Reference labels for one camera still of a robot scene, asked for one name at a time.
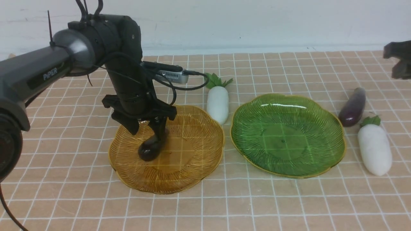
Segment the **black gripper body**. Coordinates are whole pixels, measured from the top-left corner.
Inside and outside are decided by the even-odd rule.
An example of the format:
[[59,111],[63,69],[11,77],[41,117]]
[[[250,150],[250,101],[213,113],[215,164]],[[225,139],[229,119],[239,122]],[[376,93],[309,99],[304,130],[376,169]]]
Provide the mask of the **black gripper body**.
[[174,120],[177,109],[156,96],[154,74],[146,70],[139,61],[115,57],[105,63],[114,87],[114,95],[106,95],[102,103],[133,120],[153,120],[167,117]]

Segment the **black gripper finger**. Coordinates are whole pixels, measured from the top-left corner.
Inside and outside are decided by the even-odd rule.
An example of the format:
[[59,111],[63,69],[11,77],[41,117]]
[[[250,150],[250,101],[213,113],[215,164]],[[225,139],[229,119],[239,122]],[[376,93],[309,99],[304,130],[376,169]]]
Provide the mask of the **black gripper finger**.
[[168,130],[166,129],[167,117],[155,117],[149,122],[149,127],[153,130],[154,135],[149,138],[151,146],[162,146],[166,142]]
[[125,127],[131,135],[138,133],[139,121],[137,119],[130,118],[119,111],[113,111],[111,118]]

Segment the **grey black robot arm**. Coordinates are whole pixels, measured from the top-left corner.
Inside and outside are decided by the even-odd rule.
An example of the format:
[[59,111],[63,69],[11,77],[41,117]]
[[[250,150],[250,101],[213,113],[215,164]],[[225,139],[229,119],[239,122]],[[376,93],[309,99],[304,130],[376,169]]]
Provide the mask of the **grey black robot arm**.
[[175,106],[159,100],[153,79],[143,67],[141,30],[128,16],[101,15],[88,22],[74,21],[56,32],[50,45],[1,61],[1,180],[15,168],[22,154],[22,132],[30,130],[26,108],[49,86],[64,77],[85,76],[105,66],[114,95],[102,99],[111,117],[132,135],[148,121],[155,139],[140,148],[156,158],[166,138],[167,120]]

